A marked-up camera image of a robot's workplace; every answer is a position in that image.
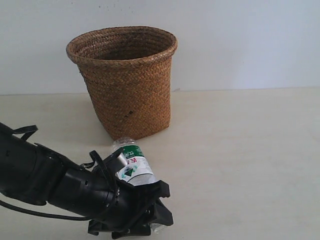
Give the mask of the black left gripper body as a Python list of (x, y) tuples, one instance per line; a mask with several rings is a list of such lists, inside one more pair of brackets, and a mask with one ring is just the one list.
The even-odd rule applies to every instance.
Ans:
[(113, 238), (150, 236), (150, 221), (156, 218), (157, 184), (133, 186), (121, 181), (119, 195), (107, 212), (91, 220), (88, 233), (110, 233)]

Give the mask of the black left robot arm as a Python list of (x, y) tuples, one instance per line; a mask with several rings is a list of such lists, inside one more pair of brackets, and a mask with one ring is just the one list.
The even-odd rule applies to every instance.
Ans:
[(88, 233), (111, 233), (114, 240), (149, 236), (174, 223), (161, 202), (170, 196), (167, 183), (157, 180), (140, 147), (119, 139), (113, 153), (76, 164), (41, 144), (29, 143), (35, 125), (0, 126), (0, 192), (30, 205), (51, 204), (73, 213), (64, 220), (88, 221)]

